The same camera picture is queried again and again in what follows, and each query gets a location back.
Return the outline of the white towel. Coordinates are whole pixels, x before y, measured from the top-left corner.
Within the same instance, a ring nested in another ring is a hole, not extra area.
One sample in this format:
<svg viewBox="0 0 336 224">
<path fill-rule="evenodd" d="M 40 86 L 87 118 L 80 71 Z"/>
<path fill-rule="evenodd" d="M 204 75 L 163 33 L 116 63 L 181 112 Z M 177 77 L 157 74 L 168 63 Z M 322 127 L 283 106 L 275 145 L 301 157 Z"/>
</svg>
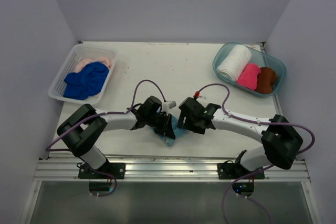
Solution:
<svg viewBox="0 0 336 224">
<path fill-rule="evenodd" d="M 251 51 L 244 45 L 235 45 L 216 68 L 222 76 L 236 82 L 251 59 Z"/>
</svg>

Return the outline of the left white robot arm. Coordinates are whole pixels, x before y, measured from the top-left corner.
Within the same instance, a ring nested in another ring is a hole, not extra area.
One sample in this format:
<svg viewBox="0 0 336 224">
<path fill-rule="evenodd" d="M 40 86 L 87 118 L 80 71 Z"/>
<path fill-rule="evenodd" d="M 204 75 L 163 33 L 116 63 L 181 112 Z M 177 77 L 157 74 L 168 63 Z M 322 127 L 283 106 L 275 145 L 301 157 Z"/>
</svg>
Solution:
<svg viewBox="0 0 336 224">
<path fill-rule="evenodd" d="M 95 146 L 102 132 L 112 130 L 138 130 L 149 126 L 154 133 L 175 139 L 172 115 L 169 110 L 175 101 L 161 102 L 150 96 L 139 107 L 126 112 L 98 112 L 91 105 L 84 104 L 57 129 L 60 139 L 75 157 L 80 158 L 97 178 L 104 178 L 109 172 L 107 158 Z"/>
</svg>

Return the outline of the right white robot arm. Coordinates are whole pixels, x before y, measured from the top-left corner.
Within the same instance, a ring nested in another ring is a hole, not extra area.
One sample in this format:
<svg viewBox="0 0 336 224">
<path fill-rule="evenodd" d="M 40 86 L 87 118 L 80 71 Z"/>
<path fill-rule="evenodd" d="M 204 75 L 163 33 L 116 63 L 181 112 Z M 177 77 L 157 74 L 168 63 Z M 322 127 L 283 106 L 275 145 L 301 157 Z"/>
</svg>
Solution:
<svg viewBox="0 0 336 224">
<path fill-rule="evenodd" d="M 217 104 L 203 106 L 195 98 L 186 98 L 181 105 L 178 127 L 204 134 L 206 129 L 225 130 L 251 138 L 261 144 L 253 150 L 243 150 L 235 161 L 220 165 L 227 178 L 246 178 L 264 166 L 291 168 L 303 139 L 287 119 L 276 114 L 267 122 L 253 121 L 246 115 L 225 112 Z"/>
</svg>

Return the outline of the light blue patterned cloth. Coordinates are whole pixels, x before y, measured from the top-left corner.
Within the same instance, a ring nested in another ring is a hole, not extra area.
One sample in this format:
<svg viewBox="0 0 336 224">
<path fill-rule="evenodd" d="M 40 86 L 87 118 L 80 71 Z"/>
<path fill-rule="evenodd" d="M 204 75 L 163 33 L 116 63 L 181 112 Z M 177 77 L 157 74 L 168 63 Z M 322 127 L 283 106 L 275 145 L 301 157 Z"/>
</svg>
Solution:
<svg viewBox="0 0 336 224">
<path fill-rule="evenodd" d="M 178 127 L 178 119 L 166 112 L 158 114 L 154 120 L 153 131 L 168 147 L 172 147 L 175 141 L 186 133 L 184 129 Z"/>
</svg>

